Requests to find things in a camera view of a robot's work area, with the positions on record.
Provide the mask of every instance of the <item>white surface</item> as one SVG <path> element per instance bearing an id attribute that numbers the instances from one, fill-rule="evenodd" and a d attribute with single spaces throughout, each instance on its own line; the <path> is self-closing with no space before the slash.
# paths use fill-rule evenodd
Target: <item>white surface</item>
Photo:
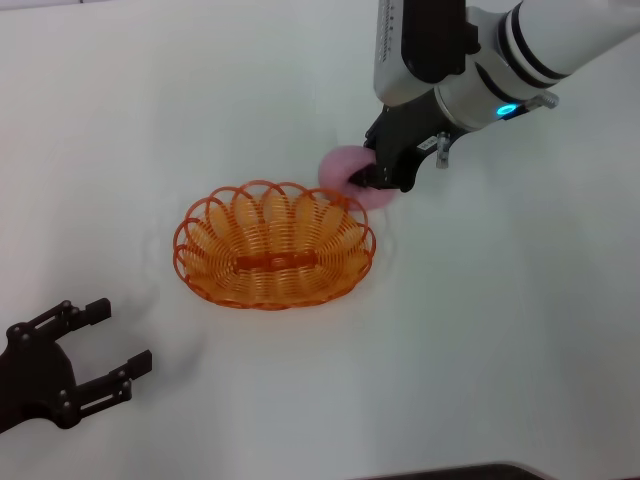
<path id="1" fill-rule="evenodd" d="M 509 1 L 479 6 L 505 10 Z M 146 347 L 134 400 L 0 436 L 0 478 L 327 480 L 511 460 L 640 473 L 640 39 L 427 162 L 373 216 L 352 295 L 208 305 L 171 265 L 187 207 L 253 178 L 313 185 L 360 143 L 375 2 L 120 0 L 0 15 L 2 327 L 102 296 L 79 381 Z"/>
<path id="2" fill-rule="evenodd" d="M 52 7 L 56 5 L 79 5 L 81 3 L 94 3 L 102 1 L 105 0 L 0 0 L 0 10 Z"/>

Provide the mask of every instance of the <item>pink object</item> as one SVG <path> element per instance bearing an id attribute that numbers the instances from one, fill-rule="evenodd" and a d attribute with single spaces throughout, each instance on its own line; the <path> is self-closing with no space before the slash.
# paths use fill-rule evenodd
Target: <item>pink object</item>
<path id="1" fill-rule="evenodd" d="M 376 163 L 373 150 L 356 146 L 338 147 L 322 160 L 318 181 L 322 188 L 337 190 L 347 197 L 356 199 L 365 210 L 384 208 L 395 198 L 395 190 L 362 188 L 349 183 L 351 175 L 372 163 Z"/>

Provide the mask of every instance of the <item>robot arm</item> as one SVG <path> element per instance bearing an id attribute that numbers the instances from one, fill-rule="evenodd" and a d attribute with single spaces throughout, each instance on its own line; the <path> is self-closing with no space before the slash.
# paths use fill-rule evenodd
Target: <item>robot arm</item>
<path id="1" fill-rule="evenodd" d="M 505 14 L 464 0 L 380 0 L 374 88 L 385 104 L 367 132 L 376 165 L 351 182 L 410 191 L 424 159 L 463 135 L 541 106 L 547 91 L 640 32 L 640 0 L 524 0 Z"/>

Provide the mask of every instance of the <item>orange basket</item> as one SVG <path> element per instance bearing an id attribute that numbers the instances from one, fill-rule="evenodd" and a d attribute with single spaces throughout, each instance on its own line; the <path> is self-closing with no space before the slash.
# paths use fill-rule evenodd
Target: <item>orange basket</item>
<path id="1" fill-rule="evenodd" d="M 349 213 L 354 207 L 361 221 Z M 187 211 L 173 238 L 173 265 L 209 302 L 284 310 L 346 295 L 369 273 L 375 250 L 357 201 L 255 181 L 220 188 Z"/>

